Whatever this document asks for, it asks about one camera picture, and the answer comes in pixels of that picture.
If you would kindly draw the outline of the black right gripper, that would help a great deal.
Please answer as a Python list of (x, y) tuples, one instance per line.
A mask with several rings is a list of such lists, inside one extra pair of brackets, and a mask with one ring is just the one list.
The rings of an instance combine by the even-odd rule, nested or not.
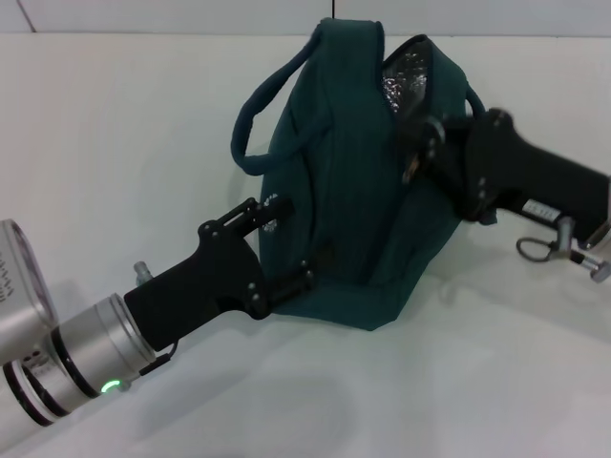
[[(448, 148), (459, 152), (459, 166), (437, 157)], [(505, 111), (424, 117), (421, 152), (406, 160), (404, 183), (428, 179), (461, 219), (477, 222), (500, 208), (551, 229), (568, 217), (575, 239), (603, 239), (610, 231), (610, 176), (529, 143)]]

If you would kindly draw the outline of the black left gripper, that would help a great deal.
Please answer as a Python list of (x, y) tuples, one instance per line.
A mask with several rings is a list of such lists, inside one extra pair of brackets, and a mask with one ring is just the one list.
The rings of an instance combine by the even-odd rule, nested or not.
[(164, 349), (228, 311), (254, 320), (313, 291), (335, 262), (332, 244), (293, 252), (261, 244), (260, 263), (245, 235), (295, 212), (290, 198), (268, 204), (248, 198), (199, 228), (200, 243), (186, 260), (124, 295), (137, 328), (154, 349)]

